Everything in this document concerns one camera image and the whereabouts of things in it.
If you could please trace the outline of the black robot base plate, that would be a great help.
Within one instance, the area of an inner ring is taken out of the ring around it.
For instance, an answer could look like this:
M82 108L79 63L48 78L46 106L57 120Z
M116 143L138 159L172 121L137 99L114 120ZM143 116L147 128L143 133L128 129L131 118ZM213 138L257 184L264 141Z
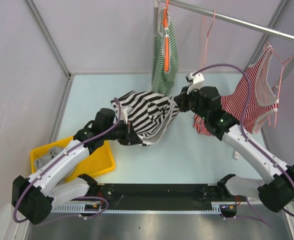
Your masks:
M106 183L90 187L86 197L100 197L110 203L158 201L233 202L240 197L227 193L217 185L208 184L129 184Z

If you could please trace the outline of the black white striped tank top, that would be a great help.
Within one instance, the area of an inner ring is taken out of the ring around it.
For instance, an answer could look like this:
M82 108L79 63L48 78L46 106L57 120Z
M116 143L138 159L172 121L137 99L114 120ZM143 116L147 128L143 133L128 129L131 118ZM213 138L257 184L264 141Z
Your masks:
M150 91L130 91L118 98L120 107L114 100L110 103L118 113L123 106L131 106L128 116L135 133L141 138L141 146L157 144L170 124L180 113L174 97Z

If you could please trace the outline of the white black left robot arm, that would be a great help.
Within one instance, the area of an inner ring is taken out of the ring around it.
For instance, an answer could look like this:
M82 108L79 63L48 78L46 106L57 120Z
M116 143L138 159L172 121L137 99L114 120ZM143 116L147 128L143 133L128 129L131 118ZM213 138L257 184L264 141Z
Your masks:
M74 199L94 199L98 193L97 183L87 174L81 174L68 183L58 183L76 165L102 147L105 141L118 141L123 145L141 144L142 140L128 120L132 110L131 107L120 107L116 117L112 109L102 108L95 119L80 129L45 166L27 178L18 176L12 183L13 220L22 223L23 220L17 218L17 213L21 213L26 220L37 225L60 205Z

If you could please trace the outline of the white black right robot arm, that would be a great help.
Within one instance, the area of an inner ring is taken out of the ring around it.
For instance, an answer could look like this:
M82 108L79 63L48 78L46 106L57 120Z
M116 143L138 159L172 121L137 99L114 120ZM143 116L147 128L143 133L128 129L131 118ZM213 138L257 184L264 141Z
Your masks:
M229 201L234 196L258 199L275 213L294 200L294 164L288 165L251 138L240 122L223 110L216 87L205 86L192 91L183 87L174 101L181 112L192 111L203 119L208 132L238 152L261 177L225 176L217 188L222 200Z

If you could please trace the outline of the pink wire hanger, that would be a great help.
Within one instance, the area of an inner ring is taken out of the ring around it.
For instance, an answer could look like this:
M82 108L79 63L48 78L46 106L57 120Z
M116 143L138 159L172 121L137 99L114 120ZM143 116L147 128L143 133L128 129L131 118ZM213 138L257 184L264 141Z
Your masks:
M201 21L201 46L200 46L200 66L204 68L206 66L208 42L212 27L216 19L216 10L213 9L213 16L210 25L207 24L206 16L202 16Z

